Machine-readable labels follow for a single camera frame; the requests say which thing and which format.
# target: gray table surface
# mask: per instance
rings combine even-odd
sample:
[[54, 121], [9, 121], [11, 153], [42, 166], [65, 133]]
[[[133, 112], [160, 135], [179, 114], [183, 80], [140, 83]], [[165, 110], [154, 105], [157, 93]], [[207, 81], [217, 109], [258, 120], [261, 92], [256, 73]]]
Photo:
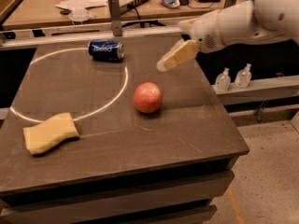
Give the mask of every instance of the gray table surface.
[[[166, 73], [156, 69], [179, 35], [120, 39], [121, 63], [94, 61], [88, 42], [37, 48], [12, 105], [26, 119], [9, 111], [0, 131], [0, 196], [249, 152], [196, 61]], [[136, 86], [146, 81], [164, 93], [151, 115], [133, 105]], [[62, 112], [72, 114], [79, 140], [31, 156], [22, 128]]]

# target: floor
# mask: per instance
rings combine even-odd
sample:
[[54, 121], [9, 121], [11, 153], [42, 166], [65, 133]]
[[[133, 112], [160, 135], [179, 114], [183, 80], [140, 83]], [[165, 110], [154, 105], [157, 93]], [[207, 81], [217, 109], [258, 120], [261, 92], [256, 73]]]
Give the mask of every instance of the floor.
[[265, 109], [262, 123], [252, 111], [230, 113], [250, 152], [236, 162], [235, 179], [204, 224], [299, 223], [299, 133], [291, 125], [298, 109]]

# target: apple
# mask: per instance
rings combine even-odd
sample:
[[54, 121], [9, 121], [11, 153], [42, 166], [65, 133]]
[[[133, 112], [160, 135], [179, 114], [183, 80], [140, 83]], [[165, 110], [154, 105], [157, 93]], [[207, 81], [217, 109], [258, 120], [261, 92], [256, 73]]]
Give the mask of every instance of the apple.
[[159, 86], [152, 82], [140, 84], [134, 93], [134, 105], [142, 113], [152, 113], [162, 104], [163, 94]]

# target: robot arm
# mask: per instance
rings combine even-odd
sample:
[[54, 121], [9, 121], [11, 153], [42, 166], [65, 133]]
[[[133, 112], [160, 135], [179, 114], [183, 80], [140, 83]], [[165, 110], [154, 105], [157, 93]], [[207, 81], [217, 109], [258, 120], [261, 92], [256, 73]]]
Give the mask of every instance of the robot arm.
[[166, 71], [195, 58], [198, 51], [210, 53], [237, 43], [260, 45], [288, 39], [299, 43], [297, 1], [249, 0], [209, 12], [198, 19], [181, 21], [178, 27], [189, 35], [192, 43], [181, 42], [179, 47], [176, 44], [176, 48], [165, 54], [157, 67]]

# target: soda can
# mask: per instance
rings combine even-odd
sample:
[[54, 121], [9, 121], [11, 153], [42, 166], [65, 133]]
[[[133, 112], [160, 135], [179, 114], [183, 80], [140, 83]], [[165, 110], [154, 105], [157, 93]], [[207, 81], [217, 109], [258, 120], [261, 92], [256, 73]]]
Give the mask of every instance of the soda can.
[[88, 51], [95, 60], [107, 62], [119, 62], [124, 55], [122, 42], [113, 40], [93, 40]]

